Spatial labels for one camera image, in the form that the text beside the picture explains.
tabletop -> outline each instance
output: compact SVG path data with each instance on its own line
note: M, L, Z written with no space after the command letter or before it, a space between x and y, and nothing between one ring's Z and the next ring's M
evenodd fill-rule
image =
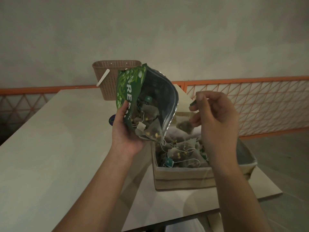
M192 100L178 87L177 111ZM0 231L51 231L85 189L111 145L115 101L100 89L62 90L0 146ZM256 168L257 198L282 191ZM155 190L150 146L135 157L109 231L126 231L219 207L215 187Z

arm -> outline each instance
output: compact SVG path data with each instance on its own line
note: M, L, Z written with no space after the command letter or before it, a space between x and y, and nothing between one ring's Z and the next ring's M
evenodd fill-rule
M216 181L225 232L272 231L236 158L238 113L224 93L198 92L191 111L193 126L201 125L202 141Z
M145 145L123 123L127 107L128 102L125 101L117 111L112 129L112 146L105 160L53 232L106 230L133 157Z

brown plastic basket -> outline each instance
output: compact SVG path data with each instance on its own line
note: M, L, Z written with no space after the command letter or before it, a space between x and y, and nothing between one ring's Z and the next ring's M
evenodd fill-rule
M92 64L95 71L95 76L99 81L107 69L110 72L99 85L104 100L116 100L116 81L118 77L118 70L141 66L138 60L103 60L97 61Z

person's left hand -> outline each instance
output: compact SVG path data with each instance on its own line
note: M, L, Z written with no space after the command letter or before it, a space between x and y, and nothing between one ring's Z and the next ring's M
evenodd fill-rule
M111 149L124 157L133 157L142 150L146 141L129 130L123 122L128 105L128 101L125 101L116 113L112 128Z

blue round object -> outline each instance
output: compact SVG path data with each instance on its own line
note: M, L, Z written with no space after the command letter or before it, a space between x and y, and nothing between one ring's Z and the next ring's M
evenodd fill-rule
M111 126L113 126L113 123L114 123L114 120L115 120L115 116L116 116L116 115L112 115L112 116L109 118L109 120L108 120L108 122L109 122L109 124L110 124Z

